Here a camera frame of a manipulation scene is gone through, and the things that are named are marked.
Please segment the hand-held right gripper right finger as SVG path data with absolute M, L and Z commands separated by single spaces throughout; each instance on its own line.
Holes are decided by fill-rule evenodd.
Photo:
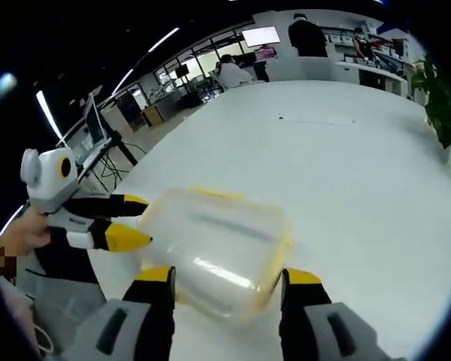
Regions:
M 281 274 L 280 344 L 285 360 L 390 360 L 377 333 L 343 302 L 333 302 L 314 274 Z

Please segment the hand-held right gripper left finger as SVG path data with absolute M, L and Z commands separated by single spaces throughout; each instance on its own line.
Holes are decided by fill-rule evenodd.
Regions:
M 143 270 L 77 329 L 63 360 L 168 360 L 174 336 L 176 268 Z

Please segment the person's left hand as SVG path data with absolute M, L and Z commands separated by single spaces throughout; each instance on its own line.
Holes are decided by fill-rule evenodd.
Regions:
M 28 209 L 0 237 L 5 256 L 26 256 L 51 242 L 47 217 Z

